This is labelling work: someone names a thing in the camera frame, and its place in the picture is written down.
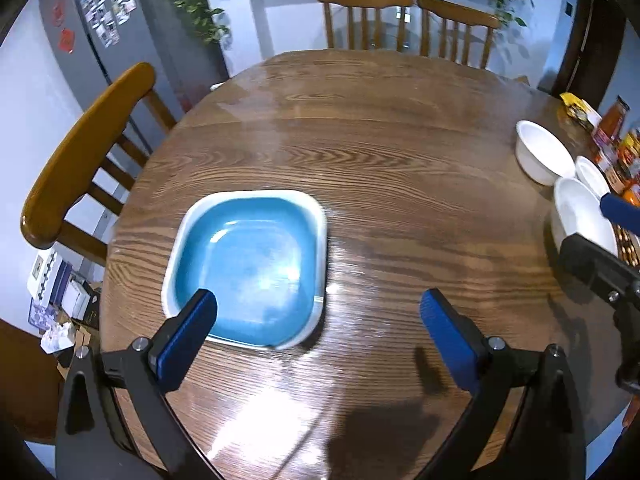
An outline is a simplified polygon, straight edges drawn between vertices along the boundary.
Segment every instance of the sauce bottle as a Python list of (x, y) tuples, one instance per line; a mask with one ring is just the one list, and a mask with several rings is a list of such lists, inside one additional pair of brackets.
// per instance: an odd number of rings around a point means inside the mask
[(609, 108), (600, 124), (593, 129), (591, 134), (593, 142), (596, 143), (598, 148), (604, 148), (617, 136), (628, 111), (629, 106), (622, 100), (622, 97), (618, 96), (614, 105)]

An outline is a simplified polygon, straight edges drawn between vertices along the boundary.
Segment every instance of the magnet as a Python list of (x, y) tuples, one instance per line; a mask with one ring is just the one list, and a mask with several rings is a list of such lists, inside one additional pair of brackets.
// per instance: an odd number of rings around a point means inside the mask
[(74, 31), (68, 28), (63, 28), (60, 31), (60, 40), (58, 41), (58, 48), (64, 52), (71, 54), (74, 51), (74, 43), (76, 42), (76, 34)]

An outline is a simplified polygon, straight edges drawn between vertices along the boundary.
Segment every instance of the round wooden table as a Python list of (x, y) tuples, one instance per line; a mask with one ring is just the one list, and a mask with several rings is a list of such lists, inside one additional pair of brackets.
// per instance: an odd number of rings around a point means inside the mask
[[(493, 73), (396, 52), (282, 54), (212, 92), (138, 178), (109, 244), (102, 348), (164, 321), (182, 216), (218, 191), (297, 189), (328, 219), (320, 330), (289, 351), (206, 342), (168, 399), (227, 479), (412, 478), (468, 401), (418, 317), (438, 287), (487, 335), (568, 354), (588, 440), (628, 401), (612, 310), (554, 264), (552, 189), (522, 172), (515, 123), (586, 134), (559, 101)], [(520, 392), (485, 450), (495, 457)], [(157, 457), (126, 394), (143, 455)]]

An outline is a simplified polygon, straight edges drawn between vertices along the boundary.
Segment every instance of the wooden chair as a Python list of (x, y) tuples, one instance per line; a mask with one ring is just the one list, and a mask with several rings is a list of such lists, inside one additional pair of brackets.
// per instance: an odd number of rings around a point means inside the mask
[(134, 179), (107, 158), (118, 144), (140, 167), (147, 157), (124, 136), (129, 115), (138, 101), (144, 100), (149, 111), (165, 133), (175, 120), (153, 90), (156, 73), (149, 63), (138, 63), (111, 84), (80, 117), (33, 184), (20, 216), (24, 238), (39, 249), (54, 242), (104, 266), (107, 245), (65, 220), (66, 213), (83, 195), (88, 194), (119, 215), (122, 203), (94, 184), (98, 168), (102, 168), (127, 190)]
[(500, 27), (500, 21), (492, 14), (459, 6), (444, 0), (417, 0), (418, 7), (422, 9), (422, 41), (420, 42), (420, 55), (428, 56), (430, 48), (429, 13), (433, 12), (442, 18), (442, 28), (440, 29), (440, 57), (447, 57), (447, 20), (453, 21), (453, 42), (449, 59), (453, 62), (458, 58), (458, 25), (464, 23), (465, 39), (462, 49), (462, 64), (469, 63), (469, 46), (471, 44), (471, 27), (481, 25), (487, 28), (486, 39), (484, 40), (484, 50), (480, 68), (486, 68), (491, 50), (491, 41), (494, 30)]
[(414, 4), (414, 0), (318, 0), (324, 5), (324, 26), (326, 27), (326, 42), (329, 48), (334, 48), (334, 26), (331, 17), (330, 4), (337, 4), (347, 7), (348, 41), (349, 49), (355, 49), (355, 26), (353, 24), (353, 7), (361, 9), (362, 27), (362, 49), (369, 49), (369, 22), (367, 20), (367, 9), (375, 9), (375, 29), (373, 43), (375, 48), (382, 47), (382, 17), (381, 10), (387, 7), (400, 7), (400, 22), (398, 24), (398, 41), (396, 50), (402, 52), (404, 43), (404, 16), (406, 8)]

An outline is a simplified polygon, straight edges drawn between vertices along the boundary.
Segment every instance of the blue bowl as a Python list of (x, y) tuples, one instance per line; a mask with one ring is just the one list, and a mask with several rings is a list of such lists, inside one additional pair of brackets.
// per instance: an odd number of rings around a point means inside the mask
[(209, 338), (288, 348), (315, 328), (324, 302), (326, 218), (292, 190), (215, 193), (185, 215), (162, 284), (175, 316), (199, 288), (214, 293)]

